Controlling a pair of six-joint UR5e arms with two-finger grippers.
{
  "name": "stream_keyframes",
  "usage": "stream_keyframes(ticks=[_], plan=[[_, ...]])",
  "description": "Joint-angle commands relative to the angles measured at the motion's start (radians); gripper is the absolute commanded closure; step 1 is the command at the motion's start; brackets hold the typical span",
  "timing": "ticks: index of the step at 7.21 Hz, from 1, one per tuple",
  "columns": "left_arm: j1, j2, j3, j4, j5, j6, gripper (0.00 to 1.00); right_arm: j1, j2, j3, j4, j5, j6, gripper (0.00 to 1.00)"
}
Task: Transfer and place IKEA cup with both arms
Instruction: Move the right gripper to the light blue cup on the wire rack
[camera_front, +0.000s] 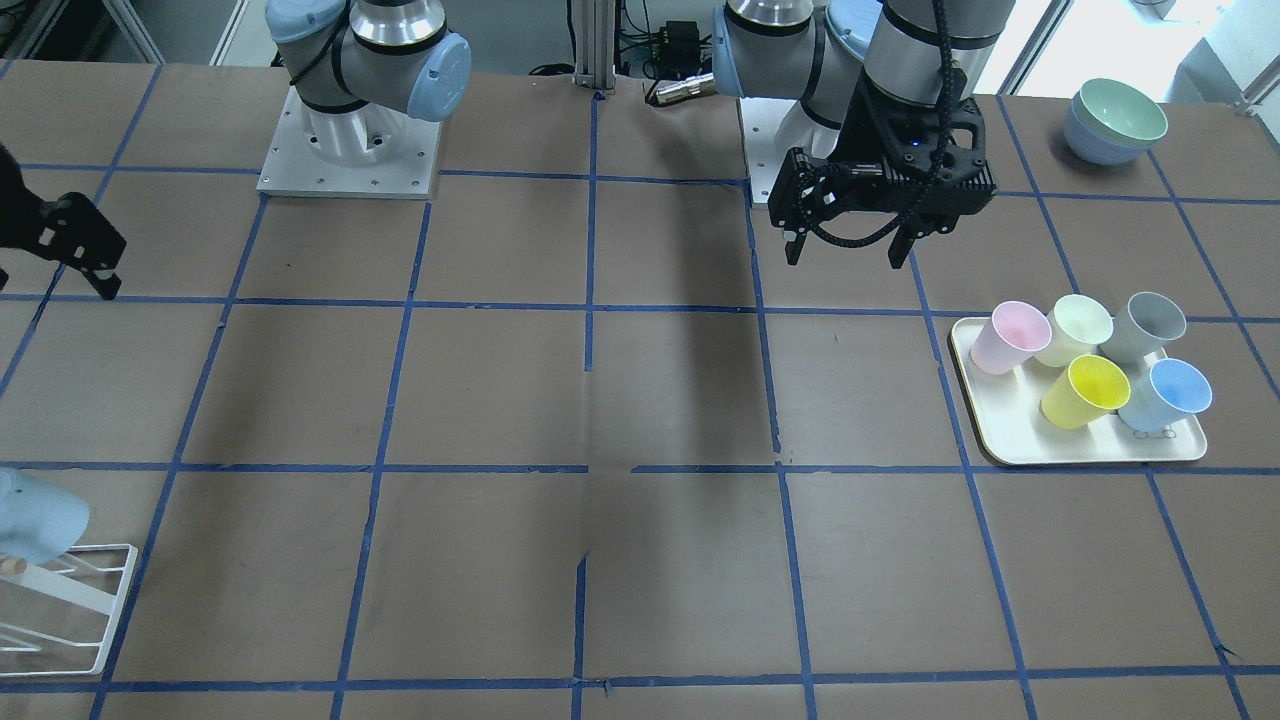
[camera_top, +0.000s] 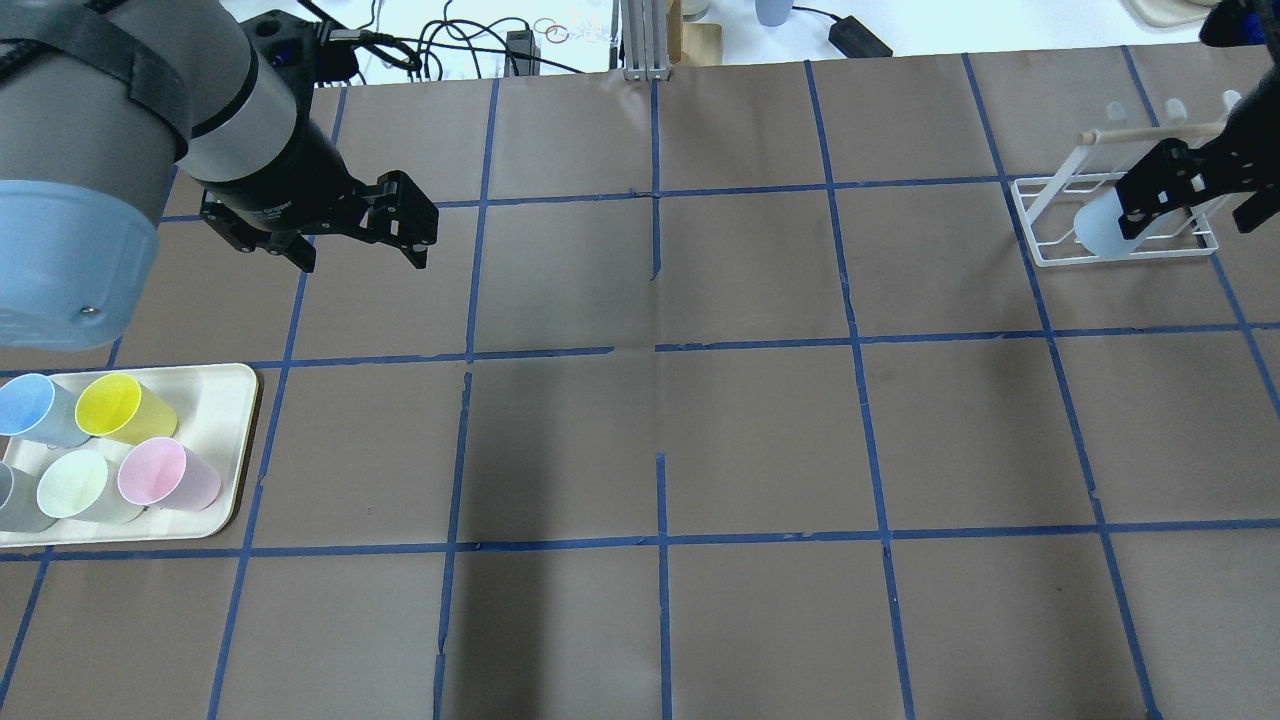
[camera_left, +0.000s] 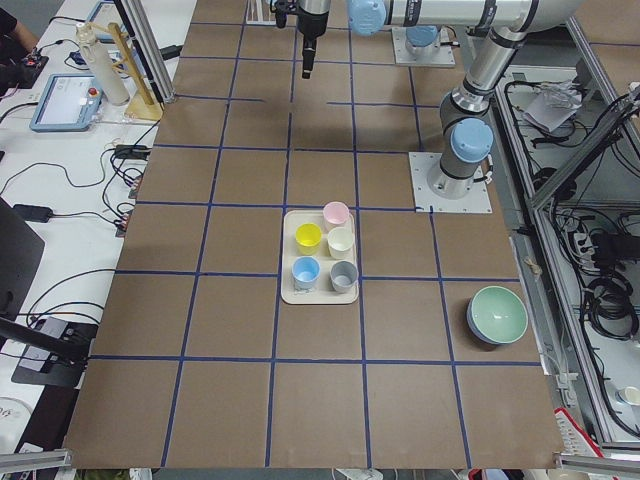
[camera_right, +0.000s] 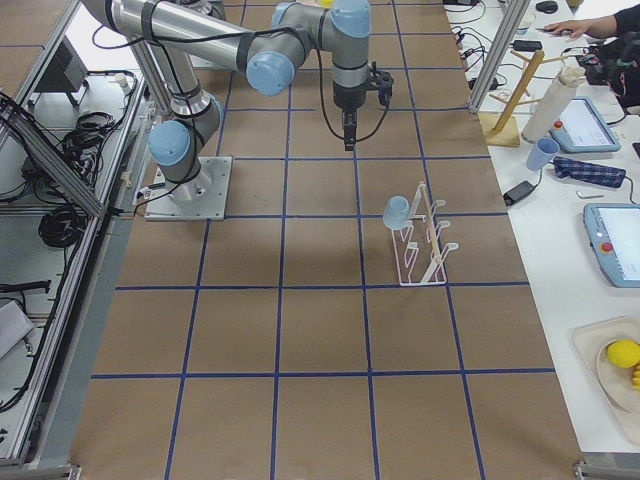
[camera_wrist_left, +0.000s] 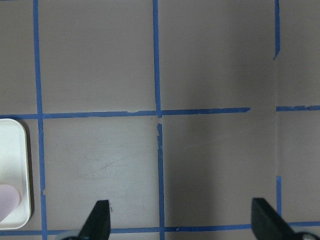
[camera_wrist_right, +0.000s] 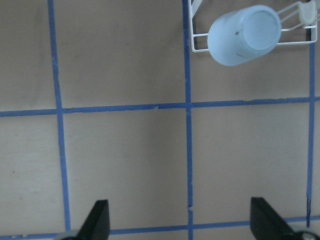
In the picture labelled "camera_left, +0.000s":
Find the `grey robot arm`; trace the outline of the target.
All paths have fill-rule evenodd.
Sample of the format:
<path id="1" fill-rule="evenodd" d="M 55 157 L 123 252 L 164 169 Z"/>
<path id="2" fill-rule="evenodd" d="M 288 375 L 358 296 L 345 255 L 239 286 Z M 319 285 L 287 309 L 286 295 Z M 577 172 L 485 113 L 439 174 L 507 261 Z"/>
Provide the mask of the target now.
<path id="1" fill-rule="evenodd" d="M 440 39 L 440 28 L 435 25 L 416 25 L 407 27 L 405 35 L 406 50 L 411 55 L 418 56 Z"/>
<path id="2" fill-rule="evenodd" d="M 461 25 L 488 30 L 462 82 L 442 101 L 445 139 L 439 163 L 427 175 L 436 195 L 466 196 L 481 162 L 489 157 L 494 135 L 483 120 L 489 97 L 527 35 L 559 25 L 579 1 L 348 1 L 352 32 L 371 36 L 385 26 Z"/>

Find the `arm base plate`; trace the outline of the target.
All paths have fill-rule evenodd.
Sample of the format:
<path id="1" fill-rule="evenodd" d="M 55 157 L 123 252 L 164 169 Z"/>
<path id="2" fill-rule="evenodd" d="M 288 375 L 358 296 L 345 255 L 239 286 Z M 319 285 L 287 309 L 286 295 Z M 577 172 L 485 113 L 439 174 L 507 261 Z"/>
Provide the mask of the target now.
<path id="1" fill-rule="evenodd" d="M 409 164 L 415 210 L 424 213 L 491 214 L 490 179 L 478 165 L 474 176 L 458 180 L 447 176 L 439 152 L 410 152 Z"/>
<path id="2" fill-rule="evenodd" d="M 453 68 L 456 64 L 453 46 L 455 41 L 446 28 L 440 28 L 440 39 L 418 56 L 411 55 L 405 48 L 404 27 L 393 27 L 392 39 L 395 63 L 402 66 L 418 66 L 433 68 Z"/>

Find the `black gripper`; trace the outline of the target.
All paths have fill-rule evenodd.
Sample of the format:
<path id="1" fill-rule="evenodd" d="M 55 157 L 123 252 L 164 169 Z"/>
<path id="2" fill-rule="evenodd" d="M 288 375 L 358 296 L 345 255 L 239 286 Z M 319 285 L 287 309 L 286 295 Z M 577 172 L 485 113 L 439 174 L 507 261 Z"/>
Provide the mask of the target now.
<path id="1" fill-rule="evenodd" d="M 304 36 L 302 46 L 302 78 L 310 79 L 314 69 L 317 40 L 325 34 L 328 24 L 330 0 L 299 0 L 298 31 Z"/>

